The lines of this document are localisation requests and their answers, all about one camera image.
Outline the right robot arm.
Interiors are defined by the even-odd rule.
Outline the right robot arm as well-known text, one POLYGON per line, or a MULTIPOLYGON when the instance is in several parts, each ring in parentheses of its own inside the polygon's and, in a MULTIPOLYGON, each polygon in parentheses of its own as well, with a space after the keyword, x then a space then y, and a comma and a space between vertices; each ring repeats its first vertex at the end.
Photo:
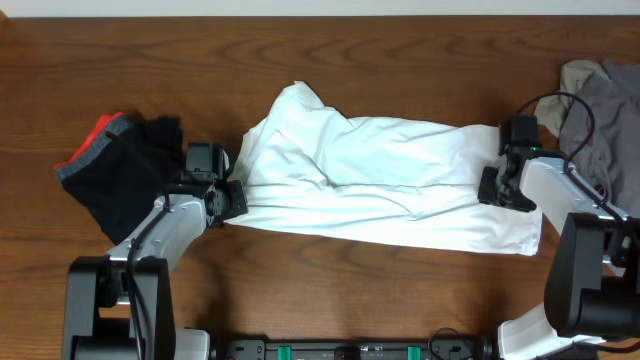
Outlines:
POLYGON ((632 353, 639 337, 639 221, 599 195, 560 153, 503 150, 484 168, 478 200, 541 211, 560 236, 543 302, 502 323, 479 359, 596 359, 632 353))

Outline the white t-shirt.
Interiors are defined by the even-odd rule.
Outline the white t-shirt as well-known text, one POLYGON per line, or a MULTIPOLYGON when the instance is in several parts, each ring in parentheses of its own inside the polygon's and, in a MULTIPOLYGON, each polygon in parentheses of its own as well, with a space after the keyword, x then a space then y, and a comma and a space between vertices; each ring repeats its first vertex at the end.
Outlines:
POLYGON ((532 256, 542 215, 481 204, 493 126, 343 116, 305 83, 243 137, 235 224, 396 246, 532 256))

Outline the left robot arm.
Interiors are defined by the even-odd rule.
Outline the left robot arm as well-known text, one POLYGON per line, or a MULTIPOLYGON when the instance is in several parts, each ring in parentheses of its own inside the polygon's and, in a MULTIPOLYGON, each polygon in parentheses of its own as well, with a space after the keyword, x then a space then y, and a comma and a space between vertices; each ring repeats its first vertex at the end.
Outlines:
POLYGON ((63 358, 214 358, 207 331, 176 326, 170 273, 194 240, 247 211, 241 181, 191 173, 106 255, 77 258, 67 274, 63 358))

